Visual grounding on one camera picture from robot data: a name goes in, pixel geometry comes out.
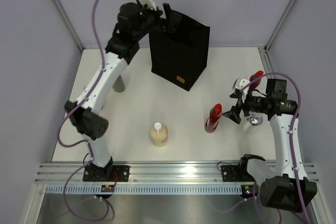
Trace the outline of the pink bottle red cap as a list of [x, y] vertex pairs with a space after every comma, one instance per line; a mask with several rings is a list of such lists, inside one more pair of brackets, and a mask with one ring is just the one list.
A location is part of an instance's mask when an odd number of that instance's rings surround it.
[[[253, 82], [254, 80], [258, 79], [259, 77], [261, 77], [264, 74], [264, 72], [262, 70], [257, 71], [256, 73], [254, 73], [253, 75], [250, 76], [249, 81]], [[249, 90], [255, 90], [261, 83], [261, 80], [258, 79], [257, 81], [253, 82], [250, 86], [249, 86]]]

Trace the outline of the cream bottle white pump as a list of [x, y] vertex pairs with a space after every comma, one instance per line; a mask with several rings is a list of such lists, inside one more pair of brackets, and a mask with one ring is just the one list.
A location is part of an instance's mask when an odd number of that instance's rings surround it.
[[150, 129], [150, 138], [157, 147], [163, 147], [168, 141], [168, 128], [165, 124], [156, 122]]

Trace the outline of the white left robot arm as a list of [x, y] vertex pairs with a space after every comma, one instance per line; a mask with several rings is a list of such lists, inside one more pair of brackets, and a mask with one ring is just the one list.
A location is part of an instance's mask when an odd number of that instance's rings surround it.
[[173, 33], [182, 16], [168, 3], [163, 9], [151, 10], [147, 6], [126, 3], [120, 7], [118, 22], [102, 52], [102, 63], [84, 92], [76, 101], [67, 101], [67, 118], [88, 144], [90, 161], [85, 165], [86, 182], [112, 182], [122, 169], [113, 166], [103, 135], [109, 122], [99, 114], [115, 81], [126, 69], [139, 50], [139, 41], [152, 31]]

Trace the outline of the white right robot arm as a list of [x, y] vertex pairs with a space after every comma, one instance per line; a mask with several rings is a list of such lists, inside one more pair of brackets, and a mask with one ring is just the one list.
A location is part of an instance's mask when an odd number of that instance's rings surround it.
[[287, 98], [286, 80], [268, 79], [264, 97], [254, 96], [249, 90], [251, 85], [247, 79], [234, 82], [230, 97], [237, 103], [224, 116], [237, 124], [241, 113], [245, 117], [254, 112], [267, 116], [275, 142], [275, 170], [263, 157], [244, 154], [238, 164], [221, 166], [223, 181], [256, 182], [264, 207], [301, 213], [315, 197], [317, 184], [308, 180], [300, 156], [299, 105]]

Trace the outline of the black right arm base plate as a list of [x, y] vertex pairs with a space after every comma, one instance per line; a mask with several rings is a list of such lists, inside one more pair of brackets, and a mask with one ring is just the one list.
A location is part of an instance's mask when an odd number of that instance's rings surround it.
[[255, 180], [246, 170], [238, 165], [222, 165], [220, 167], [223, 182], [254, 182]]

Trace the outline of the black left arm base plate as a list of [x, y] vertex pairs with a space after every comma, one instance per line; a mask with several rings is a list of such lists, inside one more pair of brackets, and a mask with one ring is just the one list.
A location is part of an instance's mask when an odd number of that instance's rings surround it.
[[84, 182], [128, 182], [130, 166], [128, 165], [108, 165], [98, 167], [89, 165], [83, 174]]

